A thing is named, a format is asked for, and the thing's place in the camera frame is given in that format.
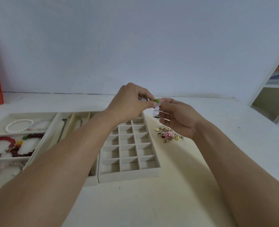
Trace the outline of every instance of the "jewelry tray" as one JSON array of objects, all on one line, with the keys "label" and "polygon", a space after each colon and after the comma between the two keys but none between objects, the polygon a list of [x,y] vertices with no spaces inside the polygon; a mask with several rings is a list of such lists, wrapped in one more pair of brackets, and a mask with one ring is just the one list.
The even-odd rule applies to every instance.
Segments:
[{"label": "jewelry tray", "polygon": [[[11,137],[18,140],[29,134],[45,133],[42,139],[31,138],[24,142],[19,154],[31,152],[32,156],[12,157],[11,153],[2,154],[0,163],[26,163],[25,168],[35,159],[48,151],[61,139],[88,122],[99,112],[58,112],[58,113],[16,113],[9,114],[0,121],[0,137]],[[32,131],[7,133],[5,126],[19,119],[31,119],[34,122],[42,121]],[[25,121],[10,126],[12,130],[25,127]],[[0,141],[0,150],[8,149],[7,141]],[[16,164],[0,170],[0,188],[14,178],[12,173],[18,167]],[[84,187],[95,186],[98,183],[108,183],[139,178],[157,177],[160,173],[160,163],[153,145],[149,128],[144,114],[131,121],[118,125],[105,141],[100,154],[97,156],[87,177]]]}]

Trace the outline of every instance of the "red beaded bracelet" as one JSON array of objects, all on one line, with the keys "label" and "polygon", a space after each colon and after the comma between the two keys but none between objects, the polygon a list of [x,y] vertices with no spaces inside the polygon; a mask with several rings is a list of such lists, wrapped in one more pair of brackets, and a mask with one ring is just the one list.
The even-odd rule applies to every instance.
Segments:
[{"label": "red beaded bracelet", "polygon": [[12,149],[7,150],[7,152],[11,152],[12,157],[27,157],[27,156],[31,156],[32,153],[34,152],[28,152],[27,154],[18,154],[17,152],[19,151],[19,149],[21,148],[23,141],[27,140],[27,139],[31,139],[31,138],[42,138],[44,136],[44,134],[30,134],[30,135],[26,135],[24,136],[21,140],[16,142],[15,147],[13,147]]},{"label": "red beaded bracelet", "polygon": [[10,137],[0,137],[0,141],[4,140],[4,141],[9,141],[11,144],[9,145],[9,148],[14,147],[15,145],[15,140],[10,138]]}]

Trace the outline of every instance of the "white beaded bracelet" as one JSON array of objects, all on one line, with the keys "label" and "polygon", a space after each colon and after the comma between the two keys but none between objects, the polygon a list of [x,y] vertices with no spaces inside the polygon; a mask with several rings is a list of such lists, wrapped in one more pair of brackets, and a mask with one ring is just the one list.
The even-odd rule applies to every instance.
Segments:
[{"label": "white beaded bracelet", "polygon": [[22,132],[22,131],[24,131],[24,130],[27,130],[29,126],[26,127],[26,128],[24,128],[24,129],[22,129],[22,130],[19,130],[19,131],[10,131],[10,130],[8,129],[11,125],[13,125],[13,124],[15,124],[15,123],[18,123],[18,122],[23,122],[23,121],[30,122],[31,124],[30,124],[29,126],[31,126],[32,124],[34,124],[34,121],[31,120],[31,119],[18,119],[18,120],[16,120],[16,121],[13,121],[13,122],[9,123],[8,125],[6,125],[6,126],[5,126],[5,131],[6,131],[7,133],[18,133],[18,132]]}]

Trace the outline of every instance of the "jewelry organizer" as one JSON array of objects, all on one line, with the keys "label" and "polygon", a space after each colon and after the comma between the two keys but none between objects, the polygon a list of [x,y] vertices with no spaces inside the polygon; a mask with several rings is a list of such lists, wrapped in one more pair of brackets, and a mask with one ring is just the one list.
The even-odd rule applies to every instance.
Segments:
[{"label": "jewelry organizer", "polygon": [[[0,121],[0,188],[23,167],[99,112],[16,113]],[[9,140],[15,146],[9,148]],[[13,157],[13,149],[20,141]],[[84,187],[98,183],[159,176],[160,163],[144,115],[117,126],[105,141]]]}]

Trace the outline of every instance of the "white table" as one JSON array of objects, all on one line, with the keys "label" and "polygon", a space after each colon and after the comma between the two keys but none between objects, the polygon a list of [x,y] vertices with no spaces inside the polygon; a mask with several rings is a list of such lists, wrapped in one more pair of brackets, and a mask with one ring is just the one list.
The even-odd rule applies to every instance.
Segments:
[{"label": "white table", "polygon": [[[7,113],[98,111],[113,96],[5,93]],[[237,146],[279,180],[279,127],[233,99],[180,98],[219,127]],[[145,111],[162,166],[159,178],[84,188],[67,226],[235,226],[217,183],[190,139],[163,143],[159,124]]]}]

